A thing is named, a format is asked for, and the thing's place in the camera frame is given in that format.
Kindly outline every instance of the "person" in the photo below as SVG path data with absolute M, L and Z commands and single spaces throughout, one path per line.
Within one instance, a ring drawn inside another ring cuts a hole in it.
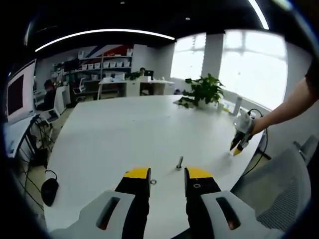
M 297 84 L 288 99 L 268 115 L 256 119 L 256 125 L 254 126 L 252 134 L 257 134 L 269 126 L 291 120 L 301 115 L 319 100 L 318 66 L 318 62 L 313 61 L 305 78 Z M 311 182 L 312 199 L 306 210 L 301 214 L 301 217 L 298 218 L 293 227 L 288 230 L 285 238 L 295 238 L 296 234 L 302 232 L 304 228 L 311 228 L 310 225 L 314 222 L 313 218 L 316 218 L 315 208 L 316 205 L 318 205 L 318 179 L 316 178 L 319 169 L 318 157 L 319 145 L 307 166 Z
M 38 105 L 36 107 L 36 110 L 38 111 L 48 111 L 50 109 L 54 108 L 54 99 L 55 99 L 55 93 L 56 90 L 54 88 L 54 84 L 51 80 L 46 80 L 44 83 L 44 89 L 46 91 L 46 94 L 44 96 L 43 103 Z M 49 114 L 52 118 L 56 117 L 56 114 L 54 111 L 49 111 Z
M 141 68 L 140 68 L 140 74 L 141 74 L 141 76 L 143 76 L 144 73 L 145 73 L 145 68 L 144 68 L 144 67 L 141 67 Z

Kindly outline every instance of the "floor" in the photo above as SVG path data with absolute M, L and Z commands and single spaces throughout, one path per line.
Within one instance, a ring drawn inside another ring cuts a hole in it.
M 106 99 L 106 98 L 112 98 L 114 96 L 103 96 L 101 98 Z M 64 111 L 64 113 L 61 115 L 60 119 L 57 120 L 54 123 L 54 133 L 52 136 L 53 141 L 55 141 L 63 127 L 63 125 L 65 124 L 66 120 L 68 119 L 68 117 L 70 116 L 70 114 L 72 113 L 73 109 L 66 109 Z M 251 160 L 250 164 L 248 165 L 247 169 L 245 172 L 247 172 L 248 170 L 250 170 L 252 167 L 254 167 L 254 165 L 257 163 L 257 161 L 260 159 L 261 155 L 260 154 L 256 154 L 253 159 Z M 266 159 L 265 157 L 261 157 L 261 160 L 259 161 L 259 163 L 257 164 L 257 166 L 254 168 L 254 170 L 256 170 L 259 167 L 262 167 L 263 165 L 265 165 L 268 162 L 268 159 Z M 37 188 L 41 189 L 41 186 L 43 184 L 43 182 L 45 181 L 45 176 L 44 176 L 44 172 L 45 172 L 45 168 L 43 166 L 39 166 L 39 167 L 33 167 L 30 169 L 28 177 L 29 179 L 37 186 Z M 27 181 L 26 184 L 26 189 L 27 191 L 32 195 L 32 197 L 41 205 L 43 205 L 43 201 L 41 198 L 41 194 L 37 189 L 29 180 Z M 44 221 L 44 215 L 40 215 L 41 216 L 41 223 L 44 224 L 45 227 L 45 221 Z

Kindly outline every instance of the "ceiling light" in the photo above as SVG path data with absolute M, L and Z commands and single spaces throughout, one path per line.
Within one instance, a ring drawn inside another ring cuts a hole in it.
M 71 35 L 67 35 L 67 36 L 63 36 L 61 38 L 58 38 L 54 41 L 50 41 L 49 43 L 44 44 L 43 46 L 39 47 L 38 49 L 35 50 L 35 52 L 43 49 L 44 47 L 47 47 L 55 42 L 73 37 L 73 36 L 79 36 L 79 35 L 84 35 L 84 34 L 89 34 L 89 33 L 95 33 L 95 32 L 133 32 L 133 33 L 142 33 L 142 34 L 147 34 L 147 35 L 153 35 L 153 36 L 159 36 L 159 37 L 163 37 L 163 38 L 167 38 L 169 40 L 175 40 L 174 37 L 171 36 L 166 36 L 166 35 L 162 35 L 159 33 L 154 33 L 154 32 L 150 32 L 150 31 L 141 31 L 141 30 L 132 30 L 132 29 L 99 29 L 99 30 L 91 30 L 91 31 L 82 31 L 82 32 L 78 32 L 78 33 L 74 33 Z
M 266 30 L 269 30 L 269 26 L 268 26 L 268 24 L 266 22 L 266 19 L 265 19 L 263 13 L 261 12 L 256 0 L 248 0 L 248 2 L 254 8 L 254 10 L 255 10 L 255 12 L 256 12 L 261 24 L 263 25 L 263 28 L 266 29 Z

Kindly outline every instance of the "ceiling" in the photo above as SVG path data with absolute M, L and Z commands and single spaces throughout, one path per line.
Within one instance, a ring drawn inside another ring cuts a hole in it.
M 103 28 L 137 29 L 180 38 L 194 33 L 223 33 L 226 29 L 262 29 L 247 0 L 145 0 L 52 1 L 35 3 L 30 20 L 28 48 L 34 49 L 57 38 Z M 272 32 L 309 49 L 294 20 L 271 0 L 257 0 Z M 54 43 L 37 53 L 42 58 L 58 52 L 93 45 L 146 44 L 160 47 L 171 40 L 138 33 L 92 33 Z

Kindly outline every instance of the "computer mouse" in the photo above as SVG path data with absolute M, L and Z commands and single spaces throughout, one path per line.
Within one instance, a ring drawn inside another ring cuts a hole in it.
M 59 187 L 59 183 L 56 181 L 55 178 L 49 178 L 42 184 L 41 197 L 43 202 L 48 207 L 52 206 L 58 187 Z

